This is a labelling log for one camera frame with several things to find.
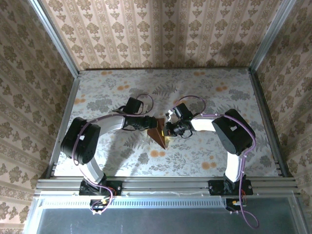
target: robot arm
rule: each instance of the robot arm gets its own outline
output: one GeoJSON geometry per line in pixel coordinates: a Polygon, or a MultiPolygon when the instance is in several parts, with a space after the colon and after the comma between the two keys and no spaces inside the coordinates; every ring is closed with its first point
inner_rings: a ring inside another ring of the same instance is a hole
{"type": "MultiPolygon", "coordinates": [[[[86,179],[102,185],[106,185],[107,183],[105,173],[99,168],[94,159],[98,138],[101,135],[109,131],[123,129],[127,126],[132,126],[135,130],[157,127],[157,120],[155,117],[133,115],[138,112],[139,107],[140,101],[130,98],[122,111],[115,110],[114,114],[107,115],[106,118],[101,118],[98,121],[92,120],[92,123],[89,123],[82,132],[82,136],[79,138],[77,148],[75,149],[75,159],[79,162],[79,167],[86,179]]],[[[237,190],[241,167],[240,155],[245,149],[251,147],[253,141],[250,135],[240,125],[225,117],[216,118],[215,116],[203,117],[198,114],[193,115],[184,103],[176,106],[174,112],[179,118],[179,121],[175,123],[167,122],[163,129],[164,136],[183,137],[187,130],[190,130],[191,135],[192,131],[216,132],[222,145],[228,151],[227,168],[224,174],[224,187],[228,191],[237,190]]],[[[231,109],[225,114],[241,121],[254,135],[254,131],[236,110],[231,109]]],[[[90,121],[91,120],[84,120],[79,117],[73,120],[61,144],[61,151],[64,152],[68,158],[71,158],[74,143],[80,131],[90,121]]],[[[103,193],[97,188],[93,188],[91,192],[96,195],[103,193]]]]}
{"type": "MultiPolygon", "coordinates": [[[[175,115],[178,121],[175,123],[167,122],[164,128],[164,135],[170,137],[181,136],[189,130],[191,134],[193,131],[212,131],[216,132],[220,138],[223,147],[228,152],[227,168],[224,174],[225,187],[228,190],[234,190],[240,178],[241,167],[241,153],[252,146],[253,140],[250,135],[243,129],[242,126],[225,117],[202,115],[193,115],[185,106],[184,103],[174,108],[175,115]]],[[[168,119],[171,119],[173,112],[169,112],[168,119]]],[[[234,109],[230,109],[225,113],[241,123],[243,123],[255,136],[254,131],[243,119],[243,117],[234,109]]]]}

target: beige patterned wallpaper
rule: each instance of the beige patterned wallpaper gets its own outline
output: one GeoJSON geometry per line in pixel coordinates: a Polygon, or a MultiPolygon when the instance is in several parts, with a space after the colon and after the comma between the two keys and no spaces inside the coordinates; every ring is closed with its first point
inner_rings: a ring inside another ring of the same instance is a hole
{"type": "Polygon", "coordinates": [[[42,0],[80,70],[246,67],[281,0],[42,0]]]}
{"type": "Polygon", "coordinates": [[[312,220],[312,1],[298,0],[257,70],[312,220]]]}
{"type": "Polygon", "coordinates": [[[73,78],[26,0],[0,0],[0,234],[21,233],[73,78]]]}

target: floral tablecloth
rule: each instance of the floral tablecloth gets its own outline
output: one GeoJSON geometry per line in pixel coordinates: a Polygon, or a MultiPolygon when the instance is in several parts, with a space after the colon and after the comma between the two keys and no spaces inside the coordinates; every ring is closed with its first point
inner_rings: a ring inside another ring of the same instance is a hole
{"type": "MultiPolygon", "coordinates": [[[[277,176],[273,155],[264,130],[247,69],[176,69],[85,71],[71,113],[95,118],[124,105],[129,97],[150,94],[155,105],[149,114],[164,117],[182,96],[197,95],[206,100],[204,113],[238,110],[254,129],[256,149],[247,157],[249,176],[277,176]]],[[[142,97],[144,109],[151,107],[142,97]]],[[[200,100],[188,98],[187,107],[199,112],[200,100]]],[[[196,132],[189,139],[166,139],[162,149],[147,131],[113,131],[103,135],[95,158],[108,176],[222,176],[227,152],[216,133],[196,132]]],[[[78,176],[79,169],[61,153],[55,176],[78,176]]]]}

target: brown triangular object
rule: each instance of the brown triangular object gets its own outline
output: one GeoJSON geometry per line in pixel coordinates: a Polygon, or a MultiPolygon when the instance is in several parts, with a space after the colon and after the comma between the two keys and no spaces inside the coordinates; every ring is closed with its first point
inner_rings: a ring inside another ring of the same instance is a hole
{"type": "Polygon", "coordinates": [[[162,129],[165,126],[165,119],[157,119],[157,127],[147,130],[147,135],[149,135],[158,145],[160,145],[164,150],[166,149],[165,137],[162,134],[162,129]]]}

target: aluminum frame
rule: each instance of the aluminum frame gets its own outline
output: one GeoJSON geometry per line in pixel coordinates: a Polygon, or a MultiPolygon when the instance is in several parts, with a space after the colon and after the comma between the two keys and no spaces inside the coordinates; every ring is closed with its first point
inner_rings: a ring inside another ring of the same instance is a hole
{"type": "Polygon", "coordinates": [[[42,2],[40,0],[29,0],[30,4],[32,5],[34,11],[38,15],[39,19],[41,20],[45,30],[49,34],[53,44],[56,46],[58,52],[62,56],[64,62],[66,63],[69,71],[72,73],[73,77],[76,79],[79,74],[79,70],[75,65],[71,55],[69,54],[64,42],[59,35],[58,31],[56,30],[55,26],[52,23],[49,14],[47,13],[46,9],[44,8],[42,2]]]}
{"type": "Polygon", "coordinates": [[[69,97],[67,100],[67,104],[66,104],[66,107],[64,110],[63,119],[62,119],[62,122],[61,122],[60,127],[59,127],[58,136],[57,136],[54,148],[53,148],[53,152],[52,152],[52,156],[51,156],[51,159],[49,162],[49,166],[47,168],[47,172],[45,174],[46,179],[51,177],[52,171],[54,170],[54,166],[58,162],[59,154],[60,154],[60,144],[61,144],[61,141],[64,138],[66,130],[67,130],[67,126],[68,126],[70,115],[71,115],[71,112],[72,112],[72,109],[74,106],[76,94],[77,94],[78,89],[79,89],[79,83],[80,83],[80,77],[77,77],[77,79],[75,79],[73,82],[72,89],[70,91],[70,94],[69,94],[69,97]]]}
{"type": "Polygon", "coordinates": [[[275,130],[275,127],[273,125],[273,121],[271,119],[270,110],[268,107],[268,104],[265,100],[264,93],[257,75],[256,71],[250,70],[250,81],[253,86],[253,91],[255,95],[255,99],[258,103],[258,107],[260,110],[260,114],[263,120],[264,129],[268,136],[268,141],[270,144],[270,148],[273,154],[273,157],[275,160],[278,161],[279,170],[281,172],[281,175],[283,177],[287,177],[289,175],[288,168],[284,163],[281,151],[280,151],[280,144],[275,130]]]}
{"type": "Polygon", "coordinates": [[[270,46],[272,45],[274,39],[276,38],[279,30],[283,26],[287,16],[292,10],[296,0],[283,0],[280,7],[278,8],[264,38],[261,41],[261,44],[254,55],[252,62],[249,65],[249,68],[252,71],[256,71],[260,66],[263,58],[269,51],[270,46]]]}
{"type": "MultiPolygon", "coordinates": [[[[121,197],[132,198],[174,198],[208,197],[208,180],[223,180],[222,177],[109,177],[108,180],[123,181],[121,197]]],[[[288,197],[299,190],[294,178],[290,177],[250,177],[253,196],[288,197]]],[[[35,197],[78,196],[83,177],[53,177],[39,179],[35,197]]]]}
{"type": "MultiPolygon", "coordinates": [[[[79,196],[82,177],[54,177],[38,180],[25,233],[37,233],[44,209],[87,209],[90,199],[102,196],[79,196]]],[[[222,177],[110,177],[123,181],[121,196],[115,198],[114,208],[222,208],[226,198],[237,196],[210,196],[208,180],[222,177]]],[[[254,195],[250,198],[287,198],[298,233],[307,234],[297,196],[299,189],[294,178],[250,177],[254,195]]]]}

